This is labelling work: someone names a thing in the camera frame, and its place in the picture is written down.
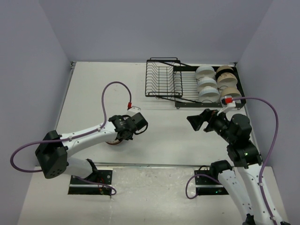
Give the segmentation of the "brown patterned ceramic bowl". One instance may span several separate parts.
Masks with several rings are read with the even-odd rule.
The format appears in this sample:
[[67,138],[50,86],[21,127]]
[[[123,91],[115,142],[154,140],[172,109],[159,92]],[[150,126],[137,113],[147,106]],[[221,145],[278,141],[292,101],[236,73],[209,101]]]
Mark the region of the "brown patterned ceramic bowl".
[[107,144],[109,145],[118,145],[122,142],[122,140],[113,140],[113,141],[109,141],[109,142],[106,142]]

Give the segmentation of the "light blue bowl front row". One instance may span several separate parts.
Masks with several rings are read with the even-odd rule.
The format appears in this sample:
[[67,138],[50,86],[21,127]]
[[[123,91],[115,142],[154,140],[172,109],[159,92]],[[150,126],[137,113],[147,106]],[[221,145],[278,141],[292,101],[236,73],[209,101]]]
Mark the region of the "light blue bowl front row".
[[216,103],[220,100],[220,93],[216,88],[207,86],[199,92],[198,99],[204,103]]

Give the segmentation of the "beige bowl front row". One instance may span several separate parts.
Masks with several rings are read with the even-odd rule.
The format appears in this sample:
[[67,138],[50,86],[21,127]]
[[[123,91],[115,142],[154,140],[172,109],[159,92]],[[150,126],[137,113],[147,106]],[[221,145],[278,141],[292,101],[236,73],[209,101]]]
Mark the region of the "beige bowl front row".
[[235,87],[227,87],[224,90],[222,90],[220,96],[221,97],[231,96],[233,98],[239,98],[242,95],[241,95],[240,91],[237,88],[235,88]]

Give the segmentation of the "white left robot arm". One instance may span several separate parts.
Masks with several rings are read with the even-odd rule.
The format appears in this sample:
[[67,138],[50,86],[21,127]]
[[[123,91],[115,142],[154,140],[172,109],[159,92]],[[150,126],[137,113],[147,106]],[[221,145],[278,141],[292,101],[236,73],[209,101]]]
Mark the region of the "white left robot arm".
[[105,123],[69,134],[57,131],[46,134],[35,155],[46,179],[61,174],[81,178],[87,184],[97,180],[96,166],[90,159],[77,159],[74,155],[99,143],[132,140],[140,130],[146,130],[148,122],[138,112],[134,115],[114,115]]

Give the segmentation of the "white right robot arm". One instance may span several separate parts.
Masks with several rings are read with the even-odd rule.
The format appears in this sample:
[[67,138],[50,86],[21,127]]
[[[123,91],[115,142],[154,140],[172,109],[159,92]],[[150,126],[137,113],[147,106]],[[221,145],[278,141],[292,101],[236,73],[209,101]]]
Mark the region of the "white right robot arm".
[[226,160],[213,162],[208,178],[221,184],[236,205],[245,225],[286,225],[270,196],[262,168],[263,161],[250,141],[252,127],[246,115],[235,114],[229,120],[224,112],[206,109],[199,115],[188,116],[194,131],[207,123],[204,131],[215,131],[227,143]]

